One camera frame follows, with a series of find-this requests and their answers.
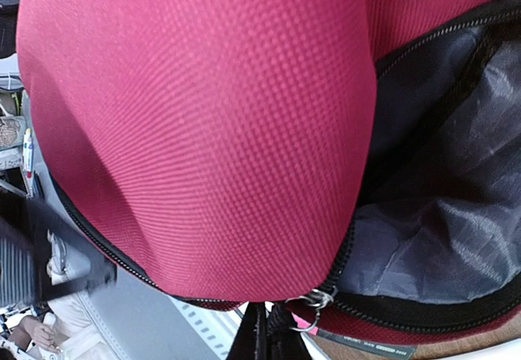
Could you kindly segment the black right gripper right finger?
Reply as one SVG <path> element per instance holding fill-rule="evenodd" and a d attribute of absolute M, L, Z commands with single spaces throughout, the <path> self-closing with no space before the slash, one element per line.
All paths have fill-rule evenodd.
<path fill-rule="evenodd" d="M 296 321 L 282 303 L 275 303 L 268 317 L 268 359 L 311 360 Z"/>

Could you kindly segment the red student backpack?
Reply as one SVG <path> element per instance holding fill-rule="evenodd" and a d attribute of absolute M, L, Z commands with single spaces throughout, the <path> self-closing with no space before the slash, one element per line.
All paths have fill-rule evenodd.
<path fill-rule="evenodd" d="M 194 305 L 419 345 L 520 311 L 520 0 L 21 0 L 67 212 L 6 200 Z"/>

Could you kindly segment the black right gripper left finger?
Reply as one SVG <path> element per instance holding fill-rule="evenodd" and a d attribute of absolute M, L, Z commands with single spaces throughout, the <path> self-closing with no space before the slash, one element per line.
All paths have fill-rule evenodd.
<path fill-rule="evenodd" d="M 265 303 L 250 302 L 247 305 L 227 359 L 267 359 L 267 317 Z"/>

